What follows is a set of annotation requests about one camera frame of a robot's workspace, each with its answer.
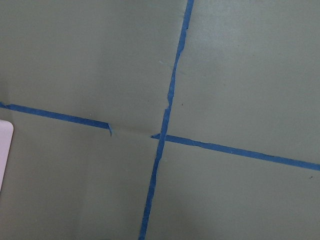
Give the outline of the pink plastic bin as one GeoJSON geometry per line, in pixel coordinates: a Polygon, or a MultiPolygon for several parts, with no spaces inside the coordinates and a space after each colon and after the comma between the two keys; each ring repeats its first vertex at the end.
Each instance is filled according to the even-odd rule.
{"type": "Polygon", "coordinates": [[[14,126],[11,122],[0,120],[0,187],[2,188],[14,126]]]}

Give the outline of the brown paper table cover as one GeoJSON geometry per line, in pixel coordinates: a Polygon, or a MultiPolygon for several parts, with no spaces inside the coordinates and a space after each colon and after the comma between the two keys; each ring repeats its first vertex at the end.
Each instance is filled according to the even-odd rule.
{"type": "Polygon", "coordinates": [[[3,240],[317,240],[317,0],[3,0],[3,240]]]}

